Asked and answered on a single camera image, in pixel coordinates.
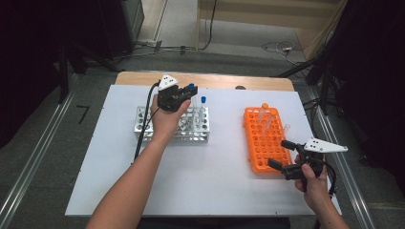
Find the black fabric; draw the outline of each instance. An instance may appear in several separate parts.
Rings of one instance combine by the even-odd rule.
[[[57,44],[42,25],[47,15],[3,2],[0,12],[0,148],[59,82]]]
[[[363,153],[391,172],[405,195],[405,3],[352,2],[356,14],[331,58],[332,75],[344,81],[336,100],[363,133]]]

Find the test tube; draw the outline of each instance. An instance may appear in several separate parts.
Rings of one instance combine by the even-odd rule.
[[[205,102],[206,102],[206,97],[202,96],[202,106],[200,107],[200,123],[201,123],[201,125],[203,124],[203,119],[204,119],[205,108],[204,108],[203,104],[205,104]]]
[[[262,104],[262,109],[260,110],[259,115],[257,116],[257,119],[256,119],[258,124],[262,123],[263,118],[265,117],[267,109],[268,109],[268,104],[263,103]]]
[[[265,131],[270,129],[271,122],[274,120],[274,116],[276,116],[276,113],[271,110],[270,114],[268,115],[268,119],[267,119],[266,126],[265,126]]]
[[[286,133],[288,132],[289,127],[290,127],[289,124],[284,125],[284,128],[283,128],[284,136],[286,136]]]

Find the human hand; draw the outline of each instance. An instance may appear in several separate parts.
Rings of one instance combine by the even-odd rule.
[[[187,111],[190,104],[190,100],[185,100],[176,112],[166,112],[163,109],[159,109],[158,95],[155,94],[153,97],[152,106],[150,108],[151,115],[155,114],[152,117],[154,129],[152,139],[159,139],[169,142],[179,127],[179,120],[181,116]]]
[[[295,162],[299,161],[300,157],[297,156]],[[295,180],[295,187],[304,193],[304,199],[308,207],[317,214],[325,208],[327,202],[330,202],[326,166],[324,165],[319,177],[315,176],[315,173],[308,164],[303,164],[301,169],[307,179],[307,187],[304,186],[304,182],[301,179]]]

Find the metal test tube rack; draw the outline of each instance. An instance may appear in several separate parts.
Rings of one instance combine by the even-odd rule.
[[[145,107],[137,107],[137,118],[134,133],[139,138],[142,130]],[[143,141],[150,141],[153,135],[153,123],[149,122],[143,135]],[[189,107],[179,120],[179,128],[173,135],[175,141],[208,142],[209,139],[209,113],[207,107]]]

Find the table surface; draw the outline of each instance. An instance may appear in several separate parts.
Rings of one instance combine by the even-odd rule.
[[[206,143],[172,142],[165,150],[144,215],[146,217],[292,216],[313,215],[292,180],[281,174],[251,171],[242,125],[245,107],[268,102],[290,124],[287,139],[307,142],[311,131],[298,93],[288,79],[169,73],[187,85],[199,86],[210,109],[210,137]],[[96,205],[134,158],[137,107],[144,106],[151,83],[162,73],[120,73],[112,85],[83,160],[66,216],[90,216]],[[279,91],[257,90],[249,80],[273,82]],[[145,86],[129,85],[132,83]],[[208,85],[227,89],[204,88]],[[244,85],[251,90],[232,90]],[[224,106],[229,100],[233,106]],[[337,199],[333,198],[340,212]]]
[[[117,76],[118,85],[151,86],[161,79],[163,72],[123,72]],[[200,88],[235,89],[244,86],[247,90],[268,90],[294,92],[291,80],[287,78],[257,77],[244,75],[223,75],[206,73],[170,73],[184,87],[191,81]]]

